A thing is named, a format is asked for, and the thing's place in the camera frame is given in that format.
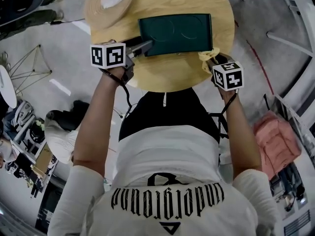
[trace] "pink backpack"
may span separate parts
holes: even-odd
[[[269,180],[301,154],[290,124],[271,111],[254,125],[254,134]]]

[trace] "forearm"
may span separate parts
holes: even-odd
[[[118,84],[102,75],[75,142],[74,165],[82,165],[104,176],[115,92]]]
[[[226,117],[234,178],[247,169],[261,170],[258,145],[238,96],[228,107]]]

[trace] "black chair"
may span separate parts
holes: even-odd
[[[0,0],[0,26],[23,18],[37,9],[44,0]]]

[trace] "table top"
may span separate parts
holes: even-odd
[[[0,93],[11,108],[16,108],[17,99],[11,78],[3,65],[0,65]]]
[[[234,39],[234,16],[228,0],[133,0],[126,15],[108,29],[91,29],[92,43],[117,42],[140,35],[138,19],[168,14],[210,13],[213,46],[228,54]],[[154,92],[193,87],[209,77],[197,52],[134,59],[131,86]]]

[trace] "dark green box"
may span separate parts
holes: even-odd
[[[212,50],[210,14],[164,15],[138,23],[142,40],[153,40],[145,56]]]

